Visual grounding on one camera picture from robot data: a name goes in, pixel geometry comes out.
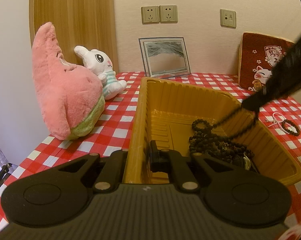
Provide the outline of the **yellow plastic tray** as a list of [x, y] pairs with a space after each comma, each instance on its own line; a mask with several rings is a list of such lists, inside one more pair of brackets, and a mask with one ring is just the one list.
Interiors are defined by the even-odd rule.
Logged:
[[[123, 181], [168, 183], [167, 174], [150, 170], [149, 143], [153, 140], [159, 150], [176, 150], [188, 156], [194, 120], [204, 119], [214, 124], [239, 106], [240, 102], [228, 92], [143, 77]], [[285, 186], [301, 180], [300, 165], [260, 121], [235, 141], [254, 153], [253, 163], [260, 174]]]

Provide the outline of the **brown lucky cat cushion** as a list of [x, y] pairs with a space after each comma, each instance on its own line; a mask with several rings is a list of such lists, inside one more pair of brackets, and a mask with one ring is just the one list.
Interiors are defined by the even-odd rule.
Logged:
[[257, 92], [272, 69], [294, 43], [286, 38], [245, 32], [239, 45], [238, 80], [243, 89]]

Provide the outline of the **red white checkered tablecloth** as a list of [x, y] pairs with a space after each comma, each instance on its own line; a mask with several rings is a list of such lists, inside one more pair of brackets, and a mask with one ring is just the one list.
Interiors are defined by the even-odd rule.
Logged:
[[[119, 148], [127, 148], [131, 139], [133, 116], [137, 109], [140, 82], [143, 74], [128, 72], [118, 74], [120, 80], [126, 80], [127, 89], [123, 94], [106, 103], [106, 110], [97, 123], [97, 128], [87, 137], [78, 141], [60, 141], [53, 136], [46, 137], [40, 144], [23, 153], [19, 158], [17, 169], [0, 188], [0, 198], [7, 185], [17, 180], [62, 164], [84, 154], [97, 152], [107, 156]], [[272, 116], [295, 122], [301, 131], [301, 104], [293, 98], [274, 101], [260, 110], [259, 118], [266, 126], [272, 122]], [[288, 135], [274, 124], [270, 131], [287, 148], [289, 153], [301, 166], [301, 134], [298, 137]], [[291, 227], [301, 222], [301, 181], [289, 187], [293, 198], [292, 208], [285, 220]], [[8, 222], [0, 204], [0, 230]]]

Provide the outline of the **pink starfish plush toy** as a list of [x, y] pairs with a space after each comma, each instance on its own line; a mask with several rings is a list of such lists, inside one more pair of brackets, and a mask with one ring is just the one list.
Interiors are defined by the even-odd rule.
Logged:
[[51, 22], [35, 34], [32, 78], [43, 121], [54, 137], [75, 140], [93, 130], [106, 104], [102, 83], [84, 66], [65, 61]]

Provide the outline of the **framed sand picture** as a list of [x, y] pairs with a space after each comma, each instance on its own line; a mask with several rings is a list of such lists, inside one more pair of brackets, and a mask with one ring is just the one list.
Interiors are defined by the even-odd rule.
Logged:
[[169, 78], [191, 74], [183, 37], [139, 38], [147, 77]]

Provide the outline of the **white bunny plush toy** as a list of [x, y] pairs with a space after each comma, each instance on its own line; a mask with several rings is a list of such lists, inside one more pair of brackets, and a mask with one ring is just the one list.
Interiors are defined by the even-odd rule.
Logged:
[[84, 66], [99, 78], [106, 100], [114, 98], [126, 89], [127, 82], [116, 78], [113, 63], [106, 53], [97, 49], [88, 50], [84, 46], [76, 46], [74, 52], [82, 59]]

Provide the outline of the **wooden door panel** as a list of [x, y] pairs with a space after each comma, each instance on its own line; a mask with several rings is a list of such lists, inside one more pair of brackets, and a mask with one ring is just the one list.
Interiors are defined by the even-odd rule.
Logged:
[[104, 51], [119, 71], [114, 0], [29, 0], [29, 29], [33, 39], [46, 22], [55, 26], [64, 58], [81, 64], [74, 47]]

